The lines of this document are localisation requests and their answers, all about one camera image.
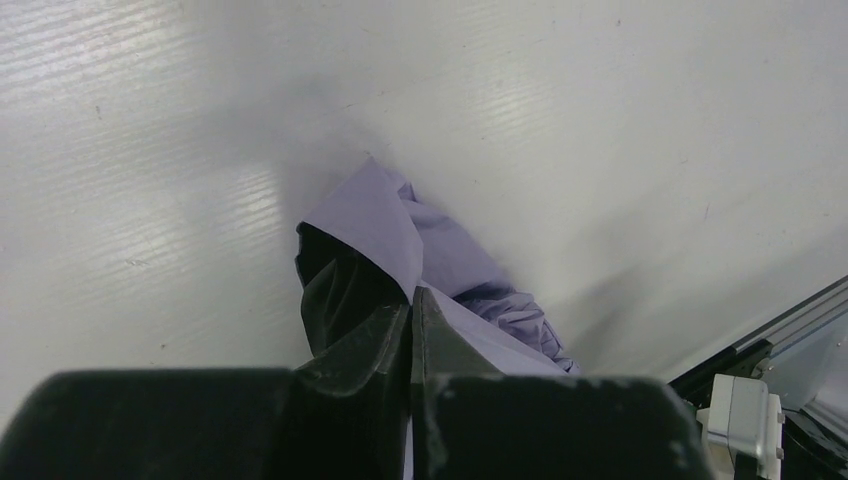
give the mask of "white surface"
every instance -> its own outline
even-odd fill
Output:
[[[848,273],[848,3],[221,3],[0,3],[0,425],[57,370],[306,360],[294,225],[368,155],[593,372]]]
[[[769,480],[780,480],[780,474],[783,472],[783,423],[781,416],[783,408],[780,405],[780,396],[769,395],[768,400],[768,419],[767,436],[766,436],[766,465],[765,472],[760,472]]]

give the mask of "crumpled cloth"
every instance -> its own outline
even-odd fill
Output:
[[[462,226],[418,201],[400,174],[370,160],[304,223],[360,252],[410,304],[433,290],[448,323],[506,374],[577,374],[533,296],[521,293]]]

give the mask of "lavender cloth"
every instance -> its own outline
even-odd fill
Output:
[[[304,221],[374,262],[410,303],[416,286],[430,287],[448,323],[504,373],[579,373],[533,297],[401,175],[369,161]]]

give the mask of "black plastic part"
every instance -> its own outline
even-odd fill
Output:
[[[447,375],[426,391],[416,479],[712,478],[694,418],[650,380]]]
[[[696,408],[708,408],[717,374],[751,378],[754,367],[771,354],[772,344],[761,339],[741,352],[727,347],[669,383]]]
[[[500,371],[448,325],[429,289],[416,289],[412,308],[413,355],[410,389],[413,455],[415,478],[425,479],[428,478],[427,465],[430,456],[424,409],[427,380],[440,373],[486,375],[499,374]]]
[[[0,478],[263,478],[291,379],[286,370],[54,376],[9,426]]]
[[[783,450],[785,480],[848,479],[848,444],[803,411],[787,412]]]
[[[738,453],[733,464],[733,480],[760,480],[761,477],[757,476],[759,468],[756,458]]]
[[[297,370],[273,471],[302,472],[297,478],[401,478],[412,357],[408,311],[406,305],[375,309]]]

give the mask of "fabric fold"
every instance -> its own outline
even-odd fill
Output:
[[[518,356],[525,359],[517,362],[523,365],[520,373],[534,373],[534,364],[536,373],[550,374],[551,367],[579,372],[533,296],[518,292],[471,235],[446,214],[421,203],[400,174],[368,161],[304,223],[373,262],[410,303],[416,286],[438,292],[448,322],[490,361],[503,356],[493,363],[504,373],[509,372],[501,367]],[[454,305],[489,328],[469,323]]]

